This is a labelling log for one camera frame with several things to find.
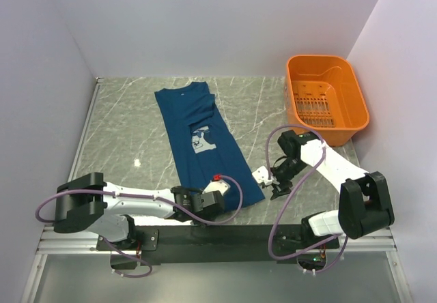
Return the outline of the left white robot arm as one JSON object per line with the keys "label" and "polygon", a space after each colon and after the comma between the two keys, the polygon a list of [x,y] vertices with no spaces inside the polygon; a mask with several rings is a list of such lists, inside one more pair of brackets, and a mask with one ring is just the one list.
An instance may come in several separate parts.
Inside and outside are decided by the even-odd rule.
{"label": "left white robot arm", "polygon": [[54,231],[91,231],[127,250],[137,240],[134,216],[178,222],[197,216],[213,221],[224,213],[229,189],[227,182],[216,180],[204,189],[175,186],[143,190],[106,182],[102,173],[89,173],[58,187],[57,193],[77,193],[56,198]]}

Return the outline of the blue t shirt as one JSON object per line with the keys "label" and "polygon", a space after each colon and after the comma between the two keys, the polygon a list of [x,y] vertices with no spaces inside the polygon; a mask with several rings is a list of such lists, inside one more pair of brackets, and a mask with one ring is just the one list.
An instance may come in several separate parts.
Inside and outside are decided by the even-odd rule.
{"label": "blue t shirt", "polygon": [[183,187],[205,188],[215,175],[235,179],[243,207],[265,199],[206,82],[154,93]]}

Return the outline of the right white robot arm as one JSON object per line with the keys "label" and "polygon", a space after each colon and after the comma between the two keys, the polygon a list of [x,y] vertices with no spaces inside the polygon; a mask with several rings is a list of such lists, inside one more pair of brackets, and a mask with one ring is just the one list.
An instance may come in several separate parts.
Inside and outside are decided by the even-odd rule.
{"label": "right white robot arm", "polygon": [[285,154],[271,167],[272,198],[292,191],[292,179],[305,167],[315,167],[339,193],[339,207],[303,218],[300,241],[316,247],[327,235],[345,234],[355,240],[391,226],[395,215],[385,176],[370,173],[349,162],[311,133],[283,132],[278,138]]}

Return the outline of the orange plastic basket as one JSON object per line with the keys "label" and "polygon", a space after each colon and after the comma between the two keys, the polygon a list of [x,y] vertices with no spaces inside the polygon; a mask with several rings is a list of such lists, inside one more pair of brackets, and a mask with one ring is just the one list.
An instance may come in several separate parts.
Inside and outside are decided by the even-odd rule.
{"label": "orange plastic basket", "polygon": [[284,96],[288,122],[316,130],[331,147],[345,145],[369,124],[356,75],[342,57],[291,57],[286,65]]}

